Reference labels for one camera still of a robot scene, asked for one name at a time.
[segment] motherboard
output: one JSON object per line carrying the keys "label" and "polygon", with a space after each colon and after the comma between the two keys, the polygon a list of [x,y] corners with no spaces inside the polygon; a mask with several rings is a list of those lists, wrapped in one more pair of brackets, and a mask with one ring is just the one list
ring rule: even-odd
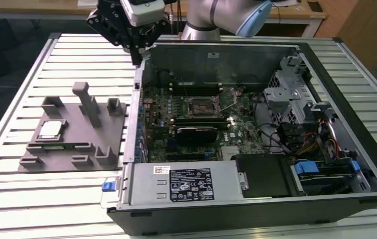
{"label": "motherboard", "polygon": [[252,93],[234,86],[211,94],[184,87],[143,88],[148,162],[224,160],[228,146],[239,154],[263,153],[251,117]]}

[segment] aluminum extrusion table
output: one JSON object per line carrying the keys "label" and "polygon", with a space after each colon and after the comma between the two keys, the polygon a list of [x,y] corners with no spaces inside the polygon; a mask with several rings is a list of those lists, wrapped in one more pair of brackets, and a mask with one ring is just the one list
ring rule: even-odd
{"label": "aluminum extrusion table", "polygon": [[[246,40],[223,37],[221,40]],[[377,80],[342,43],[319,38],[258,37],[247,41],[307,42],[377,141]],[[71,87],[87,81],[97,102],[109,96],[129,104],[135,69],[129,56],[96,34],[54,34],[0,120],[0,238],[127,239],[100,207],[101,183],[120,171],[22,174],[17,172],[38,123],[44,96],[76,102]],[[323,92],[312,81],[320,98]],[[123,155],[124,141],[120,146]],[[377,209],[335,223],[163,235],[157,238],[377,238]]]}

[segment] wooden table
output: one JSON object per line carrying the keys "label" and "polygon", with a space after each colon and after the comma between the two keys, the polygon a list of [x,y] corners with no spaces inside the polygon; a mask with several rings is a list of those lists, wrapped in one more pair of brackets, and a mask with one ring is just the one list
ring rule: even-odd
{"label": "wooden table", "polygon": [[[187,15],[187,0],[180,4]],[[84,20],[91,9],[77,9],[77,0],[0,0],[0,18]],[[290,7],[272,8],[266,23],[304,25],[303,37],[312,37],[326,14],[311,11],[306,0]]]}
{"label": "wooden table", "polygon": [[328,18],[320,24],[316,37],[339,37],[362,64],[377,64],[377,1],[319,0]]}

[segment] red wire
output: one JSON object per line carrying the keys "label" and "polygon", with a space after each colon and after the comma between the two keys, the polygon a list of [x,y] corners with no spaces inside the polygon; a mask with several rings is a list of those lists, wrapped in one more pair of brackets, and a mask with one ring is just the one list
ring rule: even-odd
{"label": "red wire", "polygon": [[303,144],[302,144],[302,148],[304,147],[304,144],[306,144],[306,136],[308,136],[308,135],[314,135],[314,134],[316,134],[316,133],[307,133],[307,134],[303,136]]}

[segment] warning label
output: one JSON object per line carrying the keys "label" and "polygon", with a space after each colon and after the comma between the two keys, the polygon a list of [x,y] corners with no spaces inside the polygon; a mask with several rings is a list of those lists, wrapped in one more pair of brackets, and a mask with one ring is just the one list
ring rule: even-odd
{"label": "warning label", "polygon": [[209,168],[171,170],[168,175],[172,202],[215,199]]}

